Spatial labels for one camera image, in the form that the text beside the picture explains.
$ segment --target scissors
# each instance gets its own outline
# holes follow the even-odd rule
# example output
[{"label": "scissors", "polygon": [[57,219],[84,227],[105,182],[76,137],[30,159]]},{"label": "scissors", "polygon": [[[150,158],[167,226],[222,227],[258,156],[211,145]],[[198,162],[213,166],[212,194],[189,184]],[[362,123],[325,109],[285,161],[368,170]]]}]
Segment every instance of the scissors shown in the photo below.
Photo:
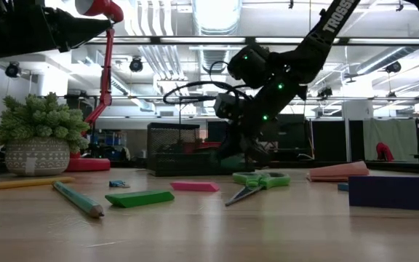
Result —
[{"label": "scissors", "polygon": [[245,185],[245,187],[226,202],[226,207],[262,189],[288,186],[290,183],[289,175],[278,172],[236,172],[232,178],[235,183]]}]

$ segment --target potted plant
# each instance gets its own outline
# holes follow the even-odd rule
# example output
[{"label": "potted plant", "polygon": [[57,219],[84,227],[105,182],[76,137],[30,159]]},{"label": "potted plant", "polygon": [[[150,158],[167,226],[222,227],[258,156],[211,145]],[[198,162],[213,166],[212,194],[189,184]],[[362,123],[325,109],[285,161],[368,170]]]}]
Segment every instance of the potted plant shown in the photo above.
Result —
[{"label": "potted plant", "polygon": [[55,93],[45,98],[28,95],[25,104],[4,98],[0,146],[6,147],[6,166],[17,175],[59,175],[70,153],[88,147],[81,134],[89,129],[79,109],[58,105]]}]

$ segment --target scissors blade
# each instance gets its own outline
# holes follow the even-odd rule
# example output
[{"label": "scissors blade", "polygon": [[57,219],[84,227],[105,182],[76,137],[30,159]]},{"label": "scissors blade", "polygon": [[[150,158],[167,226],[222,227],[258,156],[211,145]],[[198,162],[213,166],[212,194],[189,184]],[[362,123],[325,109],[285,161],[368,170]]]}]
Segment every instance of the scissors blade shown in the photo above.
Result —
[{"label": "scissors blade", "polygon": [[232,205],[239,200],[244,199],[245,197],[251,196],[254,193],[258,192],[259,190],[263,189],[262,186],[258,186],[257,188],[250,188],[245,186],[239,193],[235,194],[229,201],[226,202],[226,207]]}]

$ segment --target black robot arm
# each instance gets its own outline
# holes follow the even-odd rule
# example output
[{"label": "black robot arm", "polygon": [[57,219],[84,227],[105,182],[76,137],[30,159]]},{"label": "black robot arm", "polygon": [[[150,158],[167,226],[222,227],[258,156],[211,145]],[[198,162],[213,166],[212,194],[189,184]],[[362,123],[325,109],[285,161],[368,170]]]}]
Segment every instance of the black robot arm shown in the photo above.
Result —
[{"label": "black robot arm", "polygon": [[[419,0],[412,2],[419,9]],[[268,154],[256,139],[262,126],[274,120],[296,95],[306,99],[306,85],[321,71],[335,38],[358,3],[359,0],[334,0],[327,10],[321,11],[320,21],[293,51],[270,53],[258,45],[249,45],[231,59],[230,75],[253,89],[261,89],[249,100],[228,94],[217,96],[216,116],[229,120],[219,159],[245,153],[259,162],[268,161]]]}]

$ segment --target green scissors handle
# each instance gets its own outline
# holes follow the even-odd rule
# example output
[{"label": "green scissors handle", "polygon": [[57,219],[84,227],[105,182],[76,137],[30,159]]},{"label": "green scissors handle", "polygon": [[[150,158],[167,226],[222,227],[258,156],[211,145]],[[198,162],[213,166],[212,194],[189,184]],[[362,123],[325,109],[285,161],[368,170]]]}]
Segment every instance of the green scissors handle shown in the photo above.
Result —
[{"label": "green scissors handle", "polygon": [[279,172],[236,172],[232,175],[234,182],[249,188],[261,186],[270,189],[275,186],[288,186],[289,175]]}]

